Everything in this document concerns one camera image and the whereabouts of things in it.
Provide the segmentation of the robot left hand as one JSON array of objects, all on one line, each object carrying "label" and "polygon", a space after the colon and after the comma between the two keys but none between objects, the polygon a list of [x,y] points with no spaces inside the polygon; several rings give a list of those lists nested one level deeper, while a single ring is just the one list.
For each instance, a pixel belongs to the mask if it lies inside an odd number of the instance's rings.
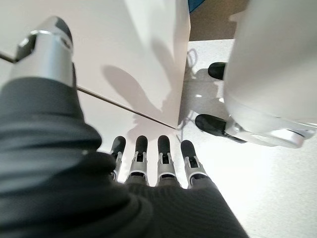
[{"label": "robot left hand", "polygon": [[158,139],[158,182],[147,181],[147,139],[139,136],[125,183],[125,147],[99,152],[85,123],[67,24],[52,16],[18,45],[0,89],[0,235],[3,238],[245,238],[237,218],[181,142],[189,187],[179,184],[169,140]]}]

